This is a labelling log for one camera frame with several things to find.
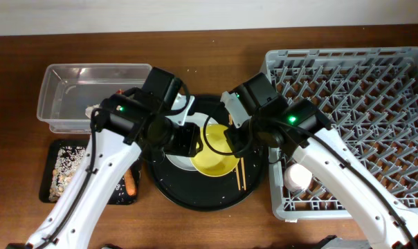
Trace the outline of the white tissue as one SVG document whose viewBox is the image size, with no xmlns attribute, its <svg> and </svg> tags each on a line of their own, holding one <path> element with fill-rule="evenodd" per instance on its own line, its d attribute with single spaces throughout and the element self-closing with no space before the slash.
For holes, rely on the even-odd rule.
<svg viewBox="0 0 418 249">
<path fill-rule="evenodd" d="M 91 116 L 92 116 L 92 112 L 93 112 L 93 110 L 96 108 L 96 106 L 89 106 L 89 107 L 87 107 L 86 108 L 86 110 L 85 110 L 85 115 L 86 115 L 86 117 L 88 118 L 88 119 L 90 119 L 91 118 Z"/>
</svg>

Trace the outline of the pink plastic cup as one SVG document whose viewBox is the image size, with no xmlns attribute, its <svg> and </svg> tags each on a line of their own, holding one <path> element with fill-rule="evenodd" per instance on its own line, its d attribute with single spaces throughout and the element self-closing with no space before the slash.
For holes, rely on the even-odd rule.
<svg viewBox="0 0 418 249">
<path fill-rule="evenodd" d="M 294 163 L 286 168 L 283 175 L 284 186 L 290 192 L 306 190 L 310 186 L 312 178 L 313 174 L 298 163 Z"/>
</svg>

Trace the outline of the orange carrot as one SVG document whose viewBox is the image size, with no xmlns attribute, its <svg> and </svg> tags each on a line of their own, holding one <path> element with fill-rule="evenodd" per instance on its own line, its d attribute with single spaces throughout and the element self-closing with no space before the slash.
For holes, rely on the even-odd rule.
<svg viewBox="0 0 418 249">
<path fill-rule="evenodd" d="M 130 169 L 128 169 L 124 174 L 124 182 L 127 194 L 129 196 L 135 196 L 137 194 L 137 186 Z"/>
</svg>

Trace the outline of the yellow bowl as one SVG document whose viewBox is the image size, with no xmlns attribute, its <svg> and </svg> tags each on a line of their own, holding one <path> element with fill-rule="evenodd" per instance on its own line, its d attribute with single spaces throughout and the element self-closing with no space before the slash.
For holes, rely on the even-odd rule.
<svg viewBox="0 0 418 249">
<path fill-rule="evenodd" d="M 208 124 L 206 127 L 206 138 L 210 145 L 217 151 L 230 153 L 231 149 L 226 141 L 224 131 L 228 127 L 220 124 Z M 203 175 L 210 177 L 224 176 L 237 166 L 239 159 L 235 156 L 224 156 L 215 153 L 207 146 L 203 137 L 203 128 L 201 128 L 201 141 L 203 150 L 197 153 L 190 160 L 195 169 Z"/>
</svg>

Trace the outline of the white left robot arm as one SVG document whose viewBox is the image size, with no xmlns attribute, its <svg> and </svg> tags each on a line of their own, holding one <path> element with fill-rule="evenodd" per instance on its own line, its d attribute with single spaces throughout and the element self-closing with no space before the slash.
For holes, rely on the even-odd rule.
<svg viewBox="0 0 418 249">
<path fill-rule="evenodd" d="M 199 127 L 174 122 L 187 116 L 190 96 L 158 98 L 140 89 L 114 94 L 91 112 L 91 138 L 71 182 L 26 243 L 8 248 L 86 248 L 115 186 L 144 148 L 195 156 L 203 148 Z"/>
</svg>

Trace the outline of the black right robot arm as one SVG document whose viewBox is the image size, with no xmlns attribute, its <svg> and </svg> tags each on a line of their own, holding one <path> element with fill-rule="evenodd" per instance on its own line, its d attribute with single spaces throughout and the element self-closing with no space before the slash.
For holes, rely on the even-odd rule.
<svg viewBox="0 0 418 249">
<path fill-rule="evenodd" d="M 225 131 L 237 157 L 250 146 L 279 149 L 308 169 L 357 222 L 371 248 L 418 248 L 418 214 L 391 194 L 347 147 L 312 102 L 274 100 L 246 109 L 228 100 L 234 126 Z"/>
</svg>

